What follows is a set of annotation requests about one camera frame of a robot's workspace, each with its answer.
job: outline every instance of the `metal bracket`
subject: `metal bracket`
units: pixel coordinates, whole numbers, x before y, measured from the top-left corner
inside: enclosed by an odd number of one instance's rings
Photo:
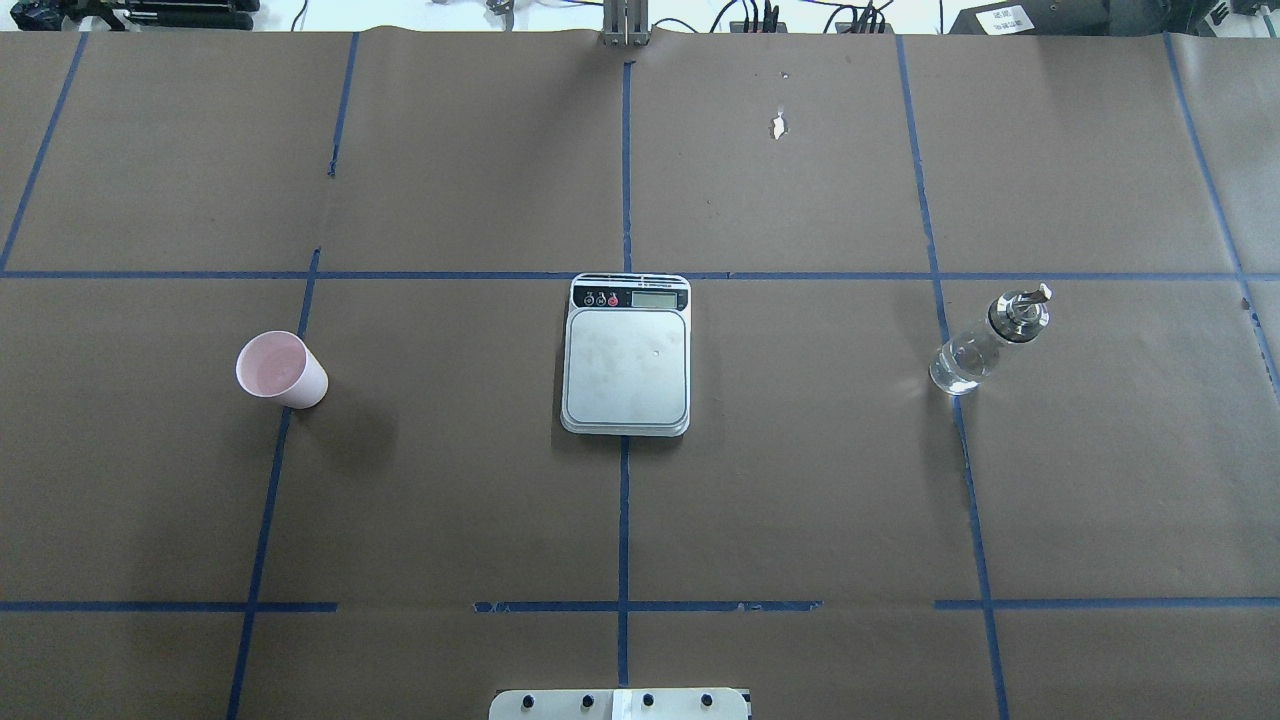
[[[605,45],[649,45],[649,0],[604,0]]]

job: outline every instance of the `pink cup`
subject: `pink cup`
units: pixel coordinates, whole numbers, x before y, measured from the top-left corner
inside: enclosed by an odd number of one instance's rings
[[[285,407],[303,410],[324,397],[329,374],[298,336],[285,331],[265,332],[241,350],[236,379],[244,392]]]

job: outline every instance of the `scale display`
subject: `scale display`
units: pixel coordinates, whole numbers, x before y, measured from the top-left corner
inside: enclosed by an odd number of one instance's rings
[[[561,423],[584,434],[689,429],[689,281],[585,273],[570,286]]]

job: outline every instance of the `sticker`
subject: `sticker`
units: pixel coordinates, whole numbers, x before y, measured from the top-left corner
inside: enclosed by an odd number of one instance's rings
[[[1024,29],[1036,29],[1021,5],[987,10],[977,13],[974,17],[982,23],[982,29],[987,31],[987,35],[1011,35]]]

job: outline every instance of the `bottle cap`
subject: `bottle cap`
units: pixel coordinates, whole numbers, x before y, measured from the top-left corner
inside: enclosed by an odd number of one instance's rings
[[[992,329],[1009,342],[1030,342],[1048,325],[1048,302],[1053,291],[1041,283],[1030,292],[1006,292],[987,310]]]

